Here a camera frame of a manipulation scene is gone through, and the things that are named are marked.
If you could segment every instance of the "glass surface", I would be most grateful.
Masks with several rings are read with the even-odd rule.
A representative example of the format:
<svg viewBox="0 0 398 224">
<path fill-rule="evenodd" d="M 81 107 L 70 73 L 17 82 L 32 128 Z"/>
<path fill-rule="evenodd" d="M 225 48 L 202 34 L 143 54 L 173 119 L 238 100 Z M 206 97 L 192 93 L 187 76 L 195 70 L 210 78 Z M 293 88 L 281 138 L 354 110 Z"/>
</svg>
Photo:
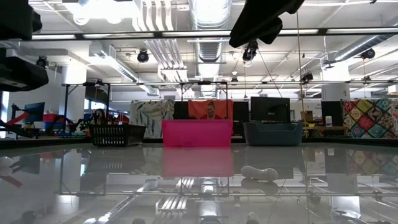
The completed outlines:
<svg viewBox="0 0 398 224">
<path fill-rule="evenodd" d="M 24 223 L 23 217 L 35 217 L 33 223 L 132 223 L 135 218 L 145 223 L 246 223 L 248 217 L 248 223 L 398 220 L 394 147 L 79 144 L 0 155 L 2 223 Z M 260 177 L 244 177 L 245 166 L 272 168 L 277 175 L 267 170 Z"/>
</svg>

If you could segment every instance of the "air duct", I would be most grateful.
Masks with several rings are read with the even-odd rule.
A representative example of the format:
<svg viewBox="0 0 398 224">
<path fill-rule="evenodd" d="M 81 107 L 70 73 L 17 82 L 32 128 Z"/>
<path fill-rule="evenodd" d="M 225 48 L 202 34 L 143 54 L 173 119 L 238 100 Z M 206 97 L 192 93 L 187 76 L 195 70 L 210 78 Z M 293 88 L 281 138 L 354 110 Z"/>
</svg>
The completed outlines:
<svg viewBox="0 0 398 224">
<path fill-rule="evenodd" d="M 192 29 L 224 30 L 228 28 L 232 0 L 189 0 Z M 214 81 L 220 70 L 223 42 L 195 43 L 198 73 L 202 79 Z M 209 87 L 201 87 L 204 96 L 212 96 Z"/>
<path fill-rule="evenodd" d="M 398 16 L 390 20 L 389 22 L 383 24 L 385 27 L 398 27 Z M 356 42 L 352 43 L 348 47 L 338 51 L 335 54 L 336 61 L 344 61 L 351 57 L 357 56 L 360 53 L 369 50 L 370 48 L 384 42 L 391 37 L 395 36 L 395 34 L 384 34 L 384 35 L 372 35 L 365 36 Z"/>
</svg>

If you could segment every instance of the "pink bin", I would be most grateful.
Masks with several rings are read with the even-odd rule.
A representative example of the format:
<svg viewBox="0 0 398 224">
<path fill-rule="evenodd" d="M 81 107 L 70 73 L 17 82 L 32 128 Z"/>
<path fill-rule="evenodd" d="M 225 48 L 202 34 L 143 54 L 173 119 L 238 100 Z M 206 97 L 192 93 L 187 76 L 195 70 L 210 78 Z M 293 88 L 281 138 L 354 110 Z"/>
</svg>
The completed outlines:
<svg viewBox="0 0 398 224">
<path fill-rule="evenodd" d="M 164 147 L 230 147 L 231 120 L 163 120 Z"/>
</svg>

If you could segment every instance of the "ceiling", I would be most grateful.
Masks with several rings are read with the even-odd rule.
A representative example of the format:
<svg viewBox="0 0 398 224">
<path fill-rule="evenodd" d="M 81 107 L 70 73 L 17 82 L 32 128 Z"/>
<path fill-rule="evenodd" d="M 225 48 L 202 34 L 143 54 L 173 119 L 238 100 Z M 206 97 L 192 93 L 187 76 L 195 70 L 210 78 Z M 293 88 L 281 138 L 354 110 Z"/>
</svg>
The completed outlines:
<svg viewBox="0 0 398 224">
<path fill-rule="evenodd" d="M 31 6 L 42 16 L 43 29 L 42 34 L 54 33 L 99 33 L 99 32 L 134 32 L 131 19 L 123 19 L 119 24 L 110 24 L 105 19 L 91 19 L 86 25 L 78 26 L 73 21 L 73 14 L 66 11 L 61 1 L 29 0 Z M 306 0 L 305 3 L 339 3 L 339 2 L 356 2 L 355 0 L 330 0 L 330 1 L 311 1 Z M 190 30 L 190 13 L 187 10 L 187 0 L 172 1 L 172 22 L 176 30 Z M 232 29 L 240 12 L 243 9 L 242 1 L 233 1 L 231 17 L 228 29 Z M 398 10 L 398 2 L 378 1 L 375 4 L 353 4 L 344 6 L 306 6 L 303 5 L 297 15 L 285 13 L 280 16 L 283 21 L 284 29 L 292 28 L 322 28 L 322 27 L 381 27 L 386 21 L 396 16 Z M 230 81 L 232 71 L 237 71 L 239 81 L 258 82 L 271 80 L 268 71 L 273 75 L 275 81 L 291 80 L 300 76 L 300 65 L 305 65 L 313 60 L 317 63 L 311 63 L 311 67 L 307 67 L 304 71 L 311 71 L 314 79 L 320 78 L 320 62 L 316 59 L 318 54 L 327 51 L 330 54 L 339 51 L 344 47 L 352 44 L 354 41 L 362 38 L 358 35 L 334 35 L 327 37 L 301 37 L 300 48 L 299 39 L 297 37 L 278 37 L 271 45 L 266 45 L 259 41 L 259 51 L 254 57 L 251 67 L 244 67 L 241 59 L 243 47 L 234 49 L 226 43 L 223 48 L 223 58 L 220 65 L 218 80 Z M 178 49 L 182 56 L 184 65 L 187 66 L 187 76 L 190 81 L 198 80 L 197 56 L 195 55 L 194 44 L 188 42 L 188 39 L 177 39 Z M 87 47 L 92 41 L 63 41 L 63 42 L 23 42 L 22 45 L 30 48 L 62 48 L 79 55 L 90 61 L 87 54 Z M 139 75 L 142 82 L 160 82 L 158 77 L 158 62 L 149 52 L 149 61 L 147 63 L 139 63 L 137 54 L 139 49 L 146 49 L 143 40 L 102 40 L 103 45 L 112 45 L 117 51 L 118 60 L 124 62 L 132 71 Z M 382 68 L 394 66 L 397 52 L 398 37 L 395 36 L 373 49 L 376 51 L 374 59 L 365 61 L 365 69 L 363 61 L 359 59 L 349 59 L 349 73 L 351 79 L 362 78 L 364 73 L 371 73 Z M 377 79 L 396 78 L 398 72 L 392 70 L 383 74 Z M 102 78 L 103 80 L 111 80 L 112 82 L 123 82 L 121 75 L 106 65 L 90 65 L 88 69 L 88 78 Z M 236 85 L 230 88 L 237 89 L 253 89 L 253 88 L 275 88 L 275 86 L 257 86 L 257 85 Z M 142 91 L 137 86 L 114 87 L 113 91 Z"/>
</svg>

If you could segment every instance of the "man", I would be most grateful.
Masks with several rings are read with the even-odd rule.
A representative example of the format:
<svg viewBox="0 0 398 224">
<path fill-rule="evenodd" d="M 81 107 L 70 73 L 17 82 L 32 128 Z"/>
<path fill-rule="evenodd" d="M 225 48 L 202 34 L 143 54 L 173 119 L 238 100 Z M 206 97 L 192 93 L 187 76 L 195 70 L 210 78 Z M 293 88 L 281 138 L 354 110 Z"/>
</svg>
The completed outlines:
<svg viewBox="0 0 398 224">
<path fill-rule="evenodd" d="M 222 119 L 216 114 L 216 106 L 213 102 L 207 105 L 207 114 L 203 115 L 200 119 Z"/>
</svg>

